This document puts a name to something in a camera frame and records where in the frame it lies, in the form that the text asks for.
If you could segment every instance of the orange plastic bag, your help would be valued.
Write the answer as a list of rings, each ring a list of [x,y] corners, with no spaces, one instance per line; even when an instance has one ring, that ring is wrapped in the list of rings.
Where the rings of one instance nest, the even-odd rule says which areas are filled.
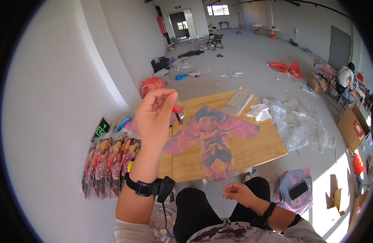
[[[354,155],[354,168],[355,168],[355,174],[360,175],[360,173],[365,172],[364,164],[362,162],[362,159],[360,158],[359,154]]]
[[[150,90],[159,89],[164,87],[163,78],[150,77],[146,81],[142,82],[141,96],[145,97]]]
[[[281,73],[287,72],[287,66],[284,63],[270,63],[270,67],[274,71],[280,71]]]
[[[295,61],[292,63],[292,65],[290,65],[290,68],[289,68],[289,72],[295,76],[296,78],[300,79],[301,76],[303,75],[300,71],[300,66],[298,65],[298,63]]]

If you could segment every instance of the sneaker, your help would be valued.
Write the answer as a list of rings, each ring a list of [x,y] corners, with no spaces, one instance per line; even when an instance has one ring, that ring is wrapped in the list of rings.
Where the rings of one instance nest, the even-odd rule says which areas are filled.
[[[249,174],[246,174],[246,175],[243,176],[243,184],[245,182],[248,182],[249,180],[251,180],[251,176]]]

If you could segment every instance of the white t-shirt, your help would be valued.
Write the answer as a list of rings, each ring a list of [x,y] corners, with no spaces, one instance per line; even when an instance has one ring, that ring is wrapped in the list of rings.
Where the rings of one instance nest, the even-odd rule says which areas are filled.
[[[343,87],[347,87],[350,82],[350,78],[354,80],[354,73],[346,66],[341,67],[338,75],[339,84]]]
[[[155,243],[149,225],[134,224],[115,219],[116,243]],[[280,235],[273,231],[251,226],[246,222],[233,222],[209,226],[193,234],[187,243],[193,242],[245,242],[245,243],[326,243],[308,221],[289,227]]]

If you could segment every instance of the doorway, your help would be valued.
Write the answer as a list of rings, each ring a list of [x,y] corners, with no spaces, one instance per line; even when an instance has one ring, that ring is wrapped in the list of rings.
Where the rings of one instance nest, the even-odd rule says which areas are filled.
[[[173,36],[179,41],[196,39],[196,28],[190,9],[167,15],[172,26]]]
[[[349,63],[351,51],[351,37],[349,34],[331,26],[330,58],[328,64],[339,70]]]

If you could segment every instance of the black pants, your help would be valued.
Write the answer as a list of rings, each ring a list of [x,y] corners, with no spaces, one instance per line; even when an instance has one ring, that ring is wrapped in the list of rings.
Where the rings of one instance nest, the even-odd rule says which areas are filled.
[[[270,202],[269,183],[262,177],[254,177],[246,186],[259,198]],[[185,243],[194,233],[208,226],[222,224],[209,205],[203,191],[195,188],[184,188],[177,194],[177,218],[173,232],[178,243]],[[238,203],[229,217],[231,222],[250,222],[257,214],[250,208]]]

